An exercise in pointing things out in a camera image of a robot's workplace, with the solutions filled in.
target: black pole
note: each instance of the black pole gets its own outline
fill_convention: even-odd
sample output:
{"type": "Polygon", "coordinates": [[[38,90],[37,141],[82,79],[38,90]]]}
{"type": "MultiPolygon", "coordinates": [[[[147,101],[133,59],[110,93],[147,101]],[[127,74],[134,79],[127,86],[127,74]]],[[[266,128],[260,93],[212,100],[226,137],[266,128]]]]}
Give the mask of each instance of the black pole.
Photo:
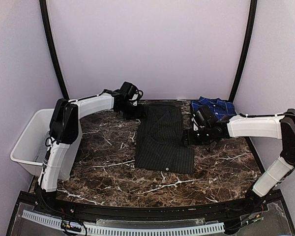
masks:
{"type": "Polygon", "coordinates": [[[241,55],[240,55],[240,59],[239,59],[238,68],[237,68],[237,72],[235,75],[232,91],[231,91],[230,97],[228,99],[228,101],[230,101],[230,102],[234,102],[234,99],[235,99],[235,96],[236,96],[236,93],[237,93],[237,90],[239,87],[240,79],[242,76],[242,72],[244,70],[244,66],[245,66],[245,62],[246,62],[246,58],[247,58],[247,54],[248,54],[248,49],[249,49],[249,44],[250,44],[250,39],[251,39],[251,34],[252,34],[252,29],[254,27],[256,9],[257,9],[257,0],[251,0],[244,44],[242,46],[241,55]]]}
{"type": "Polygon", "coordinates": [[[61,93],[63,95],[63,98],[69,100],[69,94],[68,94],[67,88],[65,86],[64,80],[63,80],[58,57],[56,54],[56,48],[55,48],[55,44],[54,44],[54,40],[53,40],[53,35],[51,33],[51,27],[50,27],[50,22],[49,22],[49,17],[48,17],[46,0],[39,0],[39,3],[40,3],[41,17],[43,19],[46,39],[47,39],[47,43],[48,43],[48,47],[49,47],[49,52],[50,52],[51,60],[53,61],[53,65],[54,65],[57,80],[58,80],[58,83],[59,83],[59,86],[61,89],[61,93]]]}

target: folded garment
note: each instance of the folded garment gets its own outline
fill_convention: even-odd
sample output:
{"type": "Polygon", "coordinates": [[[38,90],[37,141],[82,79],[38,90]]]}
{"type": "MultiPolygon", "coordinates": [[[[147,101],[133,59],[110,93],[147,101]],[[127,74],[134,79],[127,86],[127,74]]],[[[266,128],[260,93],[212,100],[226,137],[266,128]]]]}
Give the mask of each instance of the folded garment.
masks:
{"type": "Polygon", "coordinates": [[[237,115],[235,112],[234,105],[231,102],[225,102],[219,98],[216,99],[208,99],[204,97],[200,97],[198,101],[191,101],[192,111],[196,111],[200,106],[208,105],[210,110],[218,119],[221,119],[225,115],[235,116],[237,115]]]}
{"type": "Polygon", "coordinates": [[[194,150],[182,142],[183,123],[179,107],[146,106],[136,139],[135,167],[174,173],[194,171],[194,150]]]}

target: blue plaid shirt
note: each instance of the blue plaid shirt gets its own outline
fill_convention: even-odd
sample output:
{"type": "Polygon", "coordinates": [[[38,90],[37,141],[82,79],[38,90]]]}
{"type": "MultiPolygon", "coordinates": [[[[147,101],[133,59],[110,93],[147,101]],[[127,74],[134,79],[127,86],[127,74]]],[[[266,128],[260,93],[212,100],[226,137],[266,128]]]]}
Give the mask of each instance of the blue plaid shirt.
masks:
{"type": "Polygon", "coordinates": [[[213,114],[220,120],[225,115],[235,116],[235,108],[231,102],[225,102],[219,98],[208,99],[200,97],[198,101],[191,101],[193,111],[199,109],[200,106],[208,105],[213,114]]]}

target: laundry basket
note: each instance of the laundry basket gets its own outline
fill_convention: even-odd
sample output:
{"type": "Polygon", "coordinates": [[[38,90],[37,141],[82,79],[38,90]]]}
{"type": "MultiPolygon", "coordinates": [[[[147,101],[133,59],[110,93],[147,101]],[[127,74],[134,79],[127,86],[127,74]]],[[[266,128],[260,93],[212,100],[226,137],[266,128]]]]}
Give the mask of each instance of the laundry basket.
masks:
{"type": "MultiPolygon", "coordinates": [[[[54,109],[42,109],[34,114],[18,142],[13,148],[10,158],[18,162],[30,174],[39,176],[42,169],[42,160],[37,159],[37,153],[45,142],[49,131],[49,123],[54,109]]],[[[68,180],[82,138],[82,129],[79,121],[79,136],[67,151],[59,173],[59,179],[68,180]]]]}

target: marble table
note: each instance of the marble table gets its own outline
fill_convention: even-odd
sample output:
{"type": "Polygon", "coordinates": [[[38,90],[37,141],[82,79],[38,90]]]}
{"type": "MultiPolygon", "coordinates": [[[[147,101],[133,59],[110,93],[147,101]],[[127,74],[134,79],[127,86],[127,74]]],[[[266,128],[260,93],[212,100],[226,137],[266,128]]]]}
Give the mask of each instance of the marble table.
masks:
{"type": "MultiPolygon", "coordinates": [[[[181,107],[184,128],[191,128],[190,102],[181,107]]],[[[115,207],[180,207],[243,198],[261,175],[244,138],[193,146],[194,174],[134,167],[139,120],[123,120],[113,111],[81,119],[83,139],[71,179],[58,181],[57,198],[115,207]]]]}

